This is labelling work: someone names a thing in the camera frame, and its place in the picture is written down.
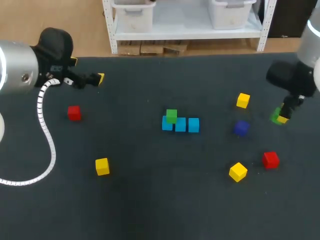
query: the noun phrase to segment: wooden floor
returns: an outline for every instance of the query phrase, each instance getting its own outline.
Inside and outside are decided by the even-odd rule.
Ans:
[[[77,57],[111,57],[102,0],[0,0],[0,39],[35,45],[44,28],[69,32]],[[295,52],[298,38],[267,41],[265,53]],[[193,40],[184,56],[251,54],[256,39]]]

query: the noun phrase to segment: blue block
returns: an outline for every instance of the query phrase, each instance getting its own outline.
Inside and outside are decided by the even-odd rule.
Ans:
[[[189,133],[198,133],[200,129],[199,118],[189,118],[188,131]]]
[[[162,130],[163,131],[172,131],[174,129],[174,125],[172,123],[167,123],[167,117],[162,117]]]
[[[187,120],[185,117],[177,117],[175,124],[176,132],[185,132],[187,128]]]
[[[244,137],[249,130],[250,124],[246,121],[238,121],[234,127],[234,133],[238,136]]]

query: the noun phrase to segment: light blue block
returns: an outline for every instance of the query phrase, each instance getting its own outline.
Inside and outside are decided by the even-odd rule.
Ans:
[[[199,118],[189,118],[188,120],[188,131],[189,133],[199,133],[200,121]]]
[[[162,130],[163,131],[172,131],[174,128],[174,125],[172,123],[167,123],[167,117],[162,117]]]
[[[175,124],[176,132],[185,132],[187,128],[187,120],[185,117],[177,117]]]

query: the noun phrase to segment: stacked blocks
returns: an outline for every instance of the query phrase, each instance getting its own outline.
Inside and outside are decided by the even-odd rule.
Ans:
[[[185,117],[178,117],[176,119],[175,131],[176,132],[185,132],[187,128],[187,121]]]
[[[238,162],[230,168],[229,176],[233,178],[236,182],[239,182],[247,175],[248,170]]]
[[[234,127],[234,133],[238,136],[244,137],[247,135],[250,124],[246,121],[238,121]]]
[[[200,121],[199,118],[189,118],[188,131],[189,133],[199,133]]]
[[[237,107],[246,109],[250,100],[250,95],[240,93],[238,100],[236,102]]]
[[[285,124],[287,123],[287,121],[289,120],[288,118],[284,117],[284,116],[280,116],[280,112],[281,112],[281,108],[280,107],[277,107],[273,114],[271,115],[270,117],[270,120],[277,124],[277,125],[282,125],[282,124]]]
[[[186,132],[187,131],[187,118],[178,117],[178,111],[176,109],[167,109],[166,116],[162,116],[162,130],[172,131],[173,128],[176,132]],[[199,118],[189,118],[188,119],[188,132],[189,133],[199,133],[200,121]]]
[[[81,112],[79,106],[69,106],[68,107],[68,117],[70,121],[77,122],[81,121]]]
[[[174,128],[174,125],[172,123],[167,123],[167,117],[162,117],[162,130],[163,131],[172,131]]]
[[[266,169],[276,169],[279,166],[279,158],[275,152],[265,152],[262,159]]]
[[[176,109],[167,109],[166,110],[166,123],[167,124],[176,124],[178,118],[178,111]]]
[[[109,163],[107,158],[95,160],[95,169],[98,176],[107,175],[110,173]]]

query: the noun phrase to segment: white plastic bin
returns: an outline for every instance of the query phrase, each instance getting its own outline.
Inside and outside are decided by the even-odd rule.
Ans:
[[[246,25],[257,0],[209,0],[212,26],[217,30],[240,29]]]
[[[118,27],[124,33],[147,33],[152,30],[156,2],[144,4],[145,0],[140,0],[134,1],[135,4],[116,3],[113,1],[112,7],[116,10]]]

